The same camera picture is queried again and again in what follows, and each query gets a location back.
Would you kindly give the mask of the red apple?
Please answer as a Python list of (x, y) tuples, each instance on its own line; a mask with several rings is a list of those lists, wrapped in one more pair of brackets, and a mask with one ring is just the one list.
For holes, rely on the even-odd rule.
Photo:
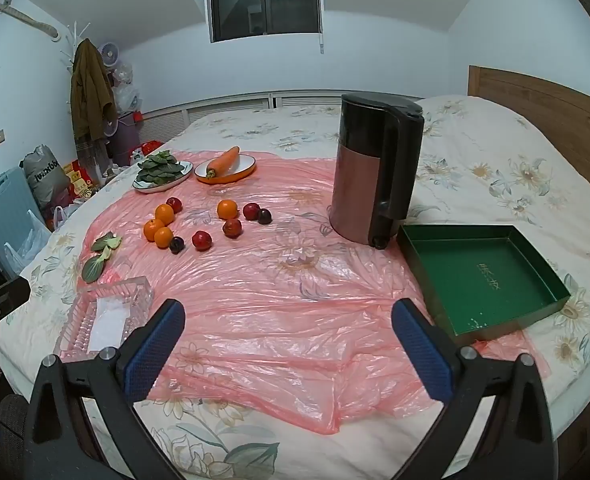
[(196, 231), (192, 235), (191, 242), (198, 252), (206, 252), (211, 246), (213, 246), (213, 239), (210, 234), (202, 230)]
[(173, 211), (174, 214), (179, 214), (183, 209), (182, 203), (176, 197), (170, 197), (166, 200), (166, 205)]
[(256, 203), (248, 203), (242, 209), (242, 214), (247, 221), (257, 221), (261, 208)]
[(243, 233), (242, 222), (237, 219), (227, 219), (222, 226), (222, 232), (226, 237), (237, 238)]

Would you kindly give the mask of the orange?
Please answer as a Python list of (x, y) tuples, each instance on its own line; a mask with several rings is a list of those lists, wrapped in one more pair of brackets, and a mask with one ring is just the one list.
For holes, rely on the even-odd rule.
[(168, 226), (175, 221), (175, 211), (168, 204), (161, 204), (155, 208), (155, 219)]
[(172, 240), (173, 231), (168, 226), (163, 226), (154, 233), (154, 243), (158, 248), (167, 249)]
[(159, 229), (163, 229), (165, 226), (164, 222), (159, 220), (158, 218), (153, 218), (147, 220), (146, 223), (143, 224), (142, 233), (143, 236), (146, 238), (148, 242), (154, 242), (155, 240), (155, 233)]
[(234, 200), (221, 200), (217, 205), (217, 214), (222, 220), (237, 219), (239, 207)]

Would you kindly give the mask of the dark plum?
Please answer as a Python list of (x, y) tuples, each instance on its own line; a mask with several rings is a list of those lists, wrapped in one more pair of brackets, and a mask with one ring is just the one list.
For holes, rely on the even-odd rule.
[(269, 209), (261, 208), (258, 211), (257, 221), (259, 224), (270, 224), (272, 222), (272, 214)]
[(182, 237), (174, 236), (169, 243), (169, 250), (174, 254), (178, 255), (179, 252), (184, 250), (185, 243)]

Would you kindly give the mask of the bok choy leaf upper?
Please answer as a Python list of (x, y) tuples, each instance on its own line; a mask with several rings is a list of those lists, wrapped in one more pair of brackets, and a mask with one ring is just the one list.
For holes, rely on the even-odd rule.
[(92, 243), (91, 250), (93, 252), (104, 252), (105, 249), (115, 250), (120, 247), (121, 242), (120, 236), (113, 232), (107, 232)]

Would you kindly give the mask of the small white fan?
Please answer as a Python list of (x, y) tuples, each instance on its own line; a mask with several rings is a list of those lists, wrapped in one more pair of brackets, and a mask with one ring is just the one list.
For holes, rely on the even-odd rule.
[(114, 42), (105, 42), (99, 47), (102, 62), (105, 67), (112, 68), (120, 60), (120, 48)]

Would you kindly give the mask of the clear glass tray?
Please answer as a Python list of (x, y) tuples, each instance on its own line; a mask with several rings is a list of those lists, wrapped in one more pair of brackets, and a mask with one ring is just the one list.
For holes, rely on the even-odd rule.
[(106, 347), (120, 348), (146, 324), (153, 296), (144, 276), (80, 289), (53, 353), (68, 363), (93, 359)]

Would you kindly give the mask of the pink plastic sheet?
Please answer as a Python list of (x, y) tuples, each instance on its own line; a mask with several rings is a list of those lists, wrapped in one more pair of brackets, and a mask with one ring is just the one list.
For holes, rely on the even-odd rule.
[[(422, 293), (396, 245), (383, 250), (338, 236), (327, 221), (330, 159), (257, 158), (230, 185), (188, 179), (170, 194), (183, 209), (170, 229), (213, 246), (174, 255), (143, 236), (163, 194), (120, 193), (91, 222), (80, 260), (107, 232), (122, 238), (100, 282), (144, 276), (156, 301), (173, 298), (184, 331), (150, 397), (161, 403), (237, 404), (297, 427), (335, 434), (375, 413), (405, 417), (431, 404), (391, 329), (391, 307)], [(243, 233), (222, 232), (221, 200), (234, 200)], [(247, 221), (248, 203), (270, 224)]]

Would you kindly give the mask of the carrot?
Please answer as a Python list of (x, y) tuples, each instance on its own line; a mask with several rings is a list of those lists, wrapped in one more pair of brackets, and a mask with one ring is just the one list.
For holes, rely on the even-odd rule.
[(214, 158), (208, 163), (206, 168), (207, 179), (214, 179), (222, 177), (226, 174), (229, 169), (237, 163), (237, 159), (240, 155), (240, 148), (233, 146), (228, 151), (223, 152), (218, 157)]

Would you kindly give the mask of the blue plastic case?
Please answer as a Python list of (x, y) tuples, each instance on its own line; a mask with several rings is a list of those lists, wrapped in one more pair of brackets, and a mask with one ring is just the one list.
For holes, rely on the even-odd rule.
[(0, 174), (0, 270), (7, 278), (16, 275), (4, 258), (4, 243), (9, 242), (18, 248), (30, 228), (26, 220), (26, 211), (29, 209), (44, 223), (24, 171), (15, 167)]

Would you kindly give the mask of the white plastic bag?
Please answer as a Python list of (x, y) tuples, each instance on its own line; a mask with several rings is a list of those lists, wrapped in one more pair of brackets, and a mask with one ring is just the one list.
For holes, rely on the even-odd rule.
[(4, 258), (15, 275), (20, 274), (35, 259), (41, 249), (47, 245), (51, 235), (47, 227), (30, 209), (26, 211), (26, 220), (30, 228), (18, 248), (14, 248), (9, 242), (4, 243)]

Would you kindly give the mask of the green tray box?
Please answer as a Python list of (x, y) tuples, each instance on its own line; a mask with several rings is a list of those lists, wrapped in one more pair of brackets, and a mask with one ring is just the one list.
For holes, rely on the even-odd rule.
[(397, 243), (433, 322), (458, 344), (525, 330), (570, 298), (516, 226), (409, 224)]

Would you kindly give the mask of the bok choy leaf lower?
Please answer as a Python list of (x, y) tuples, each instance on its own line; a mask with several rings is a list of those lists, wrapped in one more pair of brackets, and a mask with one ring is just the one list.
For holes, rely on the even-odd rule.
[(80, 277), (84, 283), (92, 284), (101, 278), (106, 263), (112, 256), (112, 252), (112, 249), (106, 246), (102, 252), (98, 252), (97, 255), (92, 256), (85, 262), (82, 266), (82, 273), (80, 273)]

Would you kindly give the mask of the black and copper kettle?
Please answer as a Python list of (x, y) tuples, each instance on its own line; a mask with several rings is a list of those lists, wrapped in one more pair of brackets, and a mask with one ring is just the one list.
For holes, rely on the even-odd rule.
[(377, 92), (342, 95), (329, 221), (352, 242), (387, 247), (407, 218), (424, 130), (422, 107)]

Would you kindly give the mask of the bok choy leaf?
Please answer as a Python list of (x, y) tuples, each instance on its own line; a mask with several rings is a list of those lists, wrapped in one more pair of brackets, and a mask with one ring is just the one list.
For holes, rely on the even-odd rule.
[(104, 252), (105, 249), (115, 250), (120, 247), (121, 242), (120, 236), (113, 232), (107, 232), (92, 243), (91, 250), (93, 252)]
[(112, 256), (112, 252), (112, 249), (106, 246), (102, 252), (98, 252), (97, 255), (92, 256), (85, 262), (82, 266), (82, 273), (80, 273), (80, 277), (84, 283), (92, 284), (101, 278), (106, 263)]

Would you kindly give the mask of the white coat rack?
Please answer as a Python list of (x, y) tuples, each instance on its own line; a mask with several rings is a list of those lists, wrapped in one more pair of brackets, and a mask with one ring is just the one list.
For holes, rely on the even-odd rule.
[(82, 27), (78, 27), (77, 22), (74, 21), (73, 24), (66, 26), (65, 32), (63, 32), (64, 46), (60, 50), (60, 55), (62, 55), (62, 63), (70, 74), (73, 73), (77, 48), (87, 38), (87, 30), (90, 25), (91, 23), (87, 22)]

